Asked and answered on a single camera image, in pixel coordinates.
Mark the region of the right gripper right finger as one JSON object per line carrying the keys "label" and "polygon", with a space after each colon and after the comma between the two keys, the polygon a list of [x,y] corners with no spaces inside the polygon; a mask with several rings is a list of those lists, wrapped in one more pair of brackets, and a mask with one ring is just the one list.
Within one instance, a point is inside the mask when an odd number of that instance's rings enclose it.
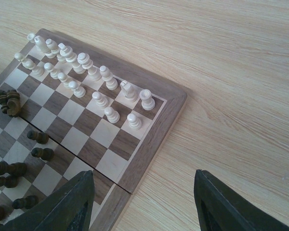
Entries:
{"label": "right gripper right finger", "polygon": [[202,231],[289,231],[206,170],[196,171],[194,198]]}

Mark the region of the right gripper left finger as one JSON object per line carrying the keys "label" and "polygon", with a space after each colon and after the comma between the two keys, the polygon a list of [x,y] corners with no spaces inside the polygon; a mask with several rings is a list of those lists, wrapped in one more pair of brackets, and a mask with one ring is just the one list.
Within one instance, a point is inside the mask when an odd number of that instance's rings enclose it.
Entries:
{"label": "right gripper left finger", "polygon": [[45,200],[4,225],[6,231],[87,231],[94,201],[91,170],[82,171]]}

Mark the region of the wooden chess board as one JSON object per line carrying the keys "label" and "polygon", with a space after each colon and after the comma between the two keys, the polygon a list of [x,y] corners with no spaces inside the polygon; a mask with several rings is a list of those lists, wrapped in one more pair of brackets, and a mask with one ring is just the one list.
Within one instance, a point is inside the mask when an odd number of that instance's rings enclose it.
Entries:
{"label": "wooden chess board", "polygon": [[[91,170],[95,185],[91,231],[115,229],[152,161],[182,111],[187,94],[172,81],[114,57],[82,41],[40,29],[0,74],[0,90],[20,94],[18,117],[0,105],[0,161],[26,163],[15,188],[0,187],[0,230],[29,209],[13,201],[35,195],[42,202],[79,172]],[[109,90],[99,68],[105,65],[118,82]],[[122,81],[131,83],[137,100],[125,99]],[[151,91],[152,110],[142,108],[141,90]],[[142,127],[129,127],[136,114]],[[46,144],[27,137],[45,132]],[[50,161],[31,155],[50,148]]]}

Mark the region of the dark bishop chess piece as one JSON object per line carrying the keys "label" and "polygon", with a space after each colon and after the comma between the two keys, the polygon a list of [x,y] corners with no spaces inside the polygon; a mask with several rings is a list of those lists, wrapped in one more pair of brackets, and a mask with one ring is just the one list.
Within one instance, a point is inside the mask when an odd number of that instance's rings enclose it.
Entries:
{"label": "dark bishop chess piece", "polygon": [[7,176],[0,177],[0,187],[5,186],[6,188],[15,188],[18,184],[18,177]]}

